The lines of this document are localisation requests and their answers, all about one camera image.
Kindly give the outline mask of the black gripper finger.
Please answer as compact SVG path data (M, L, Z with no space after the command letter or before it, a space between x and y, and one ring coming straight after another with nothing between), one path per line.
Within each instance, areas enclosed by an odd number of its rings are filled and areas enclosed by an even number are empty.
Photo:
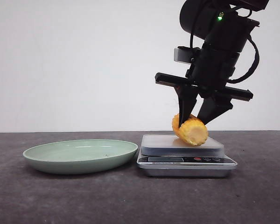
M175 87L179 101L179 123L182 125L189 119L190 114L196 104L198 88L192 85L179 85Z
M233 105L231 104L232 97L227 93L199 92L196 94L196 96L197 95L200 95L200 97L204 99L197 118L200 119L205 125L233 108Z

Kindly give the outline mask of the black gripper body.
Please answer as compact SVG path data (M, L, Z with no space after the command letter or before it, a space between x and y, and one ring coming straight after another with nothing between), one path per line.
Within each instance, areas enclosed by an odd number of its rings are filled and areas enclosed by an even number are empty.
M178 77L158 72L155 82L177 87L188 84L198 86L201 93L227 93L234 99L249 101L253 94L249 90L227 87L229 77L233 75L238 52L227 52L213 49L201 49L196 61L190 64L186 77Z

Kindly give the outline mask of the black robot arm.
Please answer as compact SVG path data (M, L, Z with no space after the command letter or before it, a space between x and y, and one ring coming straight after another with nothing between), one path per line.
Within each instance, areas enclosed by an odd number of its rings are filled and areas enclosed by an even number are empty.
M240 16L238 10L257 12L266 6L266 0L188 0L183 4L182 29L204 43L202 47L175 48L174 60L190 65L185 77L155 75L156 83L174 87L178 95L178 126L190 117L197 97L203 98L198 118L204 124L231 110L232 99L252 99L250 91L230 87L250 77L259 64L255 53L250 69L240 78L231 78L245 44L252 42L251 31L259 25L249 16Z

